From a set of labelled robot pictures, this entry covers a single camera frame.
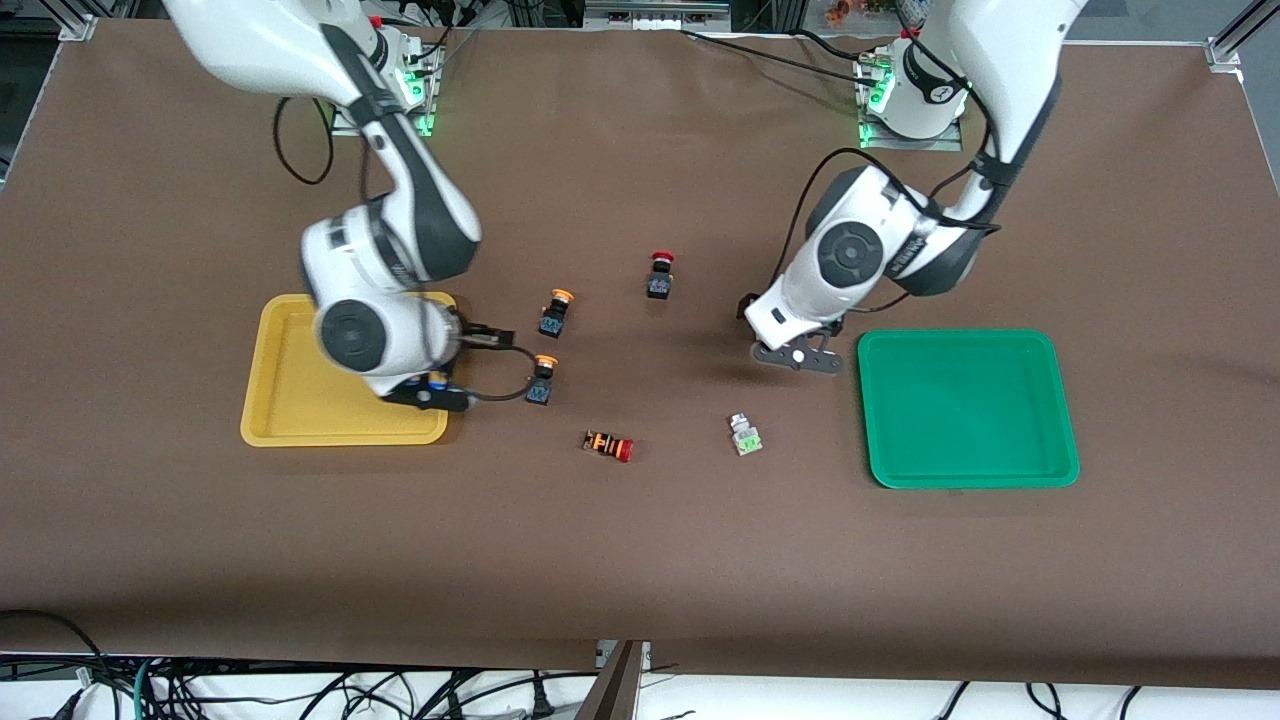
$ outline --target brown table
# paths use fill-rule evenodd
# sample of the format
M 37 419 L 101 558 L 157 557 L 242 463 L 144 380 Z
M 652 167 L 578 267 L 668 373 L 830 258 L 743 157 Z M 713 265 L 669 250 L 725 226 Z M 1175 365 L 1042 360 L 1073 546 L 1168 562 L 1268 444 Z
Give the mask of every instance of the brown table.
M 1046 332 L 1080 479 L 911 493 L 869 475 L 856 368 L 758 366 L 733 320 L 855 138 L 841 81 L 675 33 L 481 33 L 431 146 L 485 241 L 442 288 L 561 357 L 554 404 L 479 407 L 434 447 L 255 450 L 259 311 L 301 291 L 302 228 L 356 201 L 358 145 L 303 187 L 274 99 L 166 23 L 104 22 L 63 49 L 0 196 L 0 605 L 115 652 L 581 666 L 643 637 L 682 671 L 1277 687 L 1280 202 L 1240 86 L 1196 47 L 1073 46 L 1062 76 L 972 277 L 837 346 Z M 964 161 L 882 156 L 918 187 Z M 641 290 L 659 249 L 664 305 Z M 552 287 L 579 295 L 558 342 L 532 332 Z M 732 452 L 732 413 L 763 452 Z M 588 428 L 635 461 L 584 454 Z M 3 642 L 70 647 L 29 632 Z

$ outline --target teal cable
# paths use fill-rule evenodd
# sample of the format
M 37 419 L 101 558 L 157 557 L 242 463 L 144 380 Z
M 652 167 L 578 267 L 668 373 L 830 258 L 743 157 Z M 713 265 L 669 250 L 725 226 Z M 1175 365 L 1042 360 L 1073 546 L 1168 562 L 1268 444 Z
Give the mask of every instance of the teal cable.
M 147 667 L 155 659 L 147 660 L 138 667 L 138 676 L 133 679 L 133 720 L 142 720 L 142 682 L 147 679 Z

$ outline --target white floor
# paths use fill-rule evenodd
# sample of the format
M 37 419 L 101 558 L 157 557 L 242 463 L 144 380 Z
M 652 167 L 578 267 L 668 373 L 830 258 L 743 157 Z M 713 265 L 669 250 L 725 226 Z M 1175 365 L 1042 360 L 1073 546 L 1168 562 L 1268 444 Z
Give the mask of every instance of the white floor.
M 356 679 L 365 687 L 384 678 L 369 674 Z M 419 702 L 445 679 L 444 673 L 408 676 Z M 522 671 L 485 673 L 458 693 L 466 697 L 499 684 L 527 678 Z M 243 675 L 201 678 L 191 683 L 202 697 L 285 698 L 315 693 L 334 675 Z M 554 706 L 580 702 L 591 678 L 547 683 Z M 911 680 L 835 680 L 804 678 L 744 678 L 712 675 L 646 675 L 641 683 L 637 720 L 666 720 L 694 711 L 691 720 L 933 720 L 946 706 L 955 683 Z M 0 720 L 50 717 L 79 687 L 76 680 L 24 680 L 0 683 Z M 1070 720 L 1112 720 L 1126 688 L 1107 685 L 1057 685 L 1062 714 Z M 1039 688 L 1047 700 L 1047 692 Z M 392 702 L 408 703 L 398 682 L 379 689 Z M 296 720 L 306 700 L 284 705 L 209 705 L 211 720 Z M 342 694 L 329 696 L 311 720 L 337 720 Z M 467 705 L 468 717 L 494 716 L 532 707 L 532 691 L 522 685 Z M 132 707 L 122 698 L 122 714 Z M 76 720 L 111 720 L 104 688 L 83 696 Z M 353 716 L 357 720 L 396 720 L 396 712 L 375 705 Z M 1020 684 L 974 683 L 961 697 L 951 720 L 1046 720 L 1048 715 L 1027 698 Z M 1190 688 L 1143 688 L 1129 708 L 1129 720 L 1276 720 L 1280 692 L 1213 691 Z

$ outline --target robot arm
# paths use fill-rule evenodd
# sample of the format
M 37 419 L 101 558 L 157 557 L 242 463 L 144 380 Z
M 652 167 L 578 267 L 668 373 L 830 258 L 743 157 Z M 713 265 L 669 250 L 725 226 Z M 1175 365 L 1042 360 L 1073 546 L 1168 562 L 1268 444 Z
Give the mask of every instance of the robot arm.
M 745 311 L 768 347 L 756 357 L 797 369 L 819 365 L 808 347 L 788 343 L 838 322 L 884 275 L 918 296 L 947 292 L 964 279 L 987 233 L 979 228 L 1004 202 L 1052 111 L 1062 40 L 1084 3 L 933 4 L 925 46 L 934 50 L 933 38 L 948 51 L 947 64 L 966 73 L 989 113 L 991 132 L 972 163 L 974 173 L 951 208 L 896 187 L 873 167 L 840 174 L 810 214 L 804 246 Z M 965 91 L 948 86 L 938 65 L 909 42 L 891 49 L 896 85 L 881 115 L 902 135 L 927 137 L 947 126 Z
M 403 58 L 385 54 L 381 33 L 360 14 L 357 0 L 326 1 L 320 9 L 307 3 L 315 4 L 165 0 L 187 46 L 210 73 L 250 92 L 332 101 L 387 167 L 396 183 L 390 193 L 303 232 L 302 272 L 316 305 L 316 340 L 379 397 L 439 406 L 425 404 L 424 395 L 433 396 L 425 387 L 406 395 L 402 384 L 448 366 L 467 328 L 443 305 L 411 291 L 465 272 L 480 242 L 480 223 L 417 138 L 384 82 L 385 68 L 375 67 Z M 448 405 L 466 407 L 457 393 Z

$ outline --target green tray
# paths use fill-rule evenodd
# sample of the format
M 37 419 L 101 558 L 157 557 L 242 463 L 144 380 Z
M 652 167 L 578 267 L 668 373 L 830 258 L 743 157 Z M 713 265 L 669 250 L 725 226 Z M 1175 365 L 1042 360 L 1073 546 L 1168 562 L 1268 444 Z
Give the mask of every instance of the green tray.
M 872 474 L 891 488 L 1075 482 L 1053 343 L 1036 331 L 873 331 L 858 342 Z

